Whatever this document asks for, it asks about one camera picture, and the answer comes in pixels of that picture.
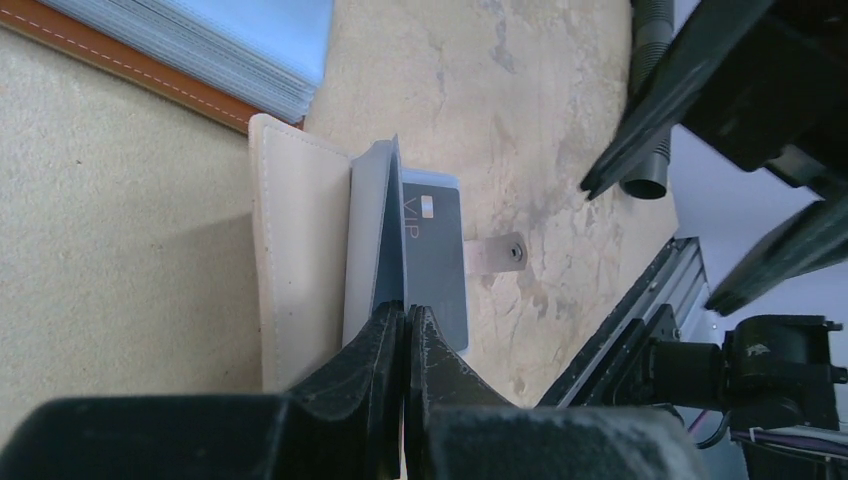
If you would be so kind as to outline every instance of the leather wallet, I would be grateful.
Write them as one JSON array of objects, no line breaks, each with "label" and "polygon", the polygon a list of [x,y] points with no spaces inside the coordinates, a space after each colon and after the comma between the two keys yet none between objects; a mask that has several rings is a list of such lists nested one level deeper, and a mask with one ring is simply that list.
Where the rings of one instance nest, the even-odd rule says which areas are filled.
[{"label": "leather wallet", "polygon": [[341,348],[351,164],[275,118],[250,119],[262,385],[280,391]]},{"label": "leather wallet", "polygon": [[359,334],[378,305],[407,300],[397,138],[375,142],[351,161],[350,169],[342,345]]},{"label": "leather wallet", "polygon": [[247,133],[259,109],[178,72],[36,0],[0,0],[0,24]]}]

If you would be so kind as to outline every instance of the brown leather folder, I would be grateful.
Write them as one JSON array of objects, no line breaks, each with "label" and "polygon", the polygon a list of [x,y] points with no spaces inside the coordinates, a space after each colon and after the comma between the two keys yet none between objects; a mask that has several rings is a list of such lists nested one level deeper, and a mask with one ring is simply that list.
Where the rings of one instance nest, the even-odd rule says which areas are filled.
[{"label": "brown leather folder", "polygon": [[0,0],[0,25],[125,78],[239,132],[246,134],[248,120],[260,113],[257,108],[36,0]]}]

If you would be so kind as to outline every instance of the purple wire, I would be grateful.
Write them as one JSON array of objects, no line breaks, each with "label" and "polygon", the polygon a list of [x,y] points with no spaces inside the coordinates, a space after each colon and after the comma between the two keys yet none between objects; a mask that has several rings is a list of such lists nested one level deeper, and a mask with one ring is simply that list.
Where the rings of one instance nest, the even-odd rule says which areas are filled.
[{"label": "purple wire", "polygon": [[[748,432],[735,430],[731,432],[733,438],[739,440],[751,439]],[[839,443],[822,440],[819,438],[799,437],[796,435],[783,435],[777,433],[754,431],[754,439],[762,440],[774,445],[801,448],[804,450],[813,450],[821,453],[829,453],[831,455],[840,455],[848,457],[848,447]]]},{"label": "purple wire", "polygon": [[698,428],[701,427],[701,424],[704,423],[704,420],[707,418],[707,414],[710,413],[709,410],[701,410],[701,413],[695,417],[695,421],[692,422],[692,425],[689,425],[689,433],[695,433]]}]

